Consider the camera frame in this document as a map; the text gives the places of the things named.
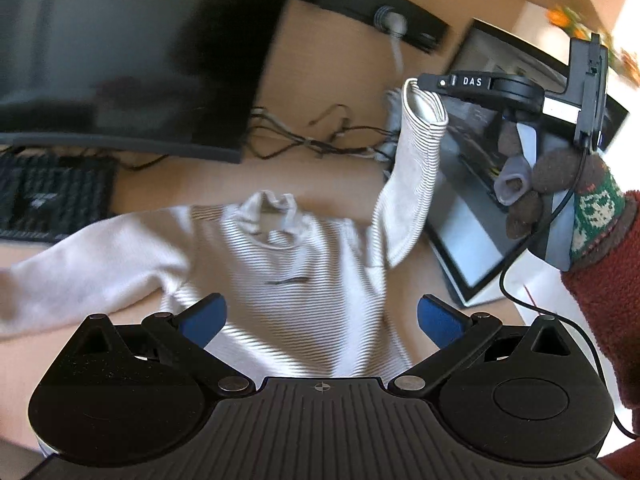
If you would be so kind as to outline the right hand brown glove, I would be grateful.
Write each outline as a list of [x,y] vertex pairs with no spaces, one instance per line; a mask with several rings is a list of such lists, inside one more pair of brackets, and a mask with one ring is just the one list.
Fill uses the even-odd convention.
[[533,129],[505,126],[498,150],[506,164],[495,180],[508,206],[506,236],[529,238],[528,250],[561,271],[601,261],[624,239],[638,206],[617,185],[597,154],[556,148],[529,163]]

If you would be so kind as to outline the red fleece sleeve forearm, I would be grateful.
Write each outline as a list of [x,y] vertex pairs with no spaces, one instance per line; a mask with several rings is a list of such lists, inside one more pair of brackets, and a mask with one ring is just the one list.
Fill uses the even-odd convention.
[[611,362],[620,400],[639,430],[639,193],[625,194],[624,211],[562,274]]

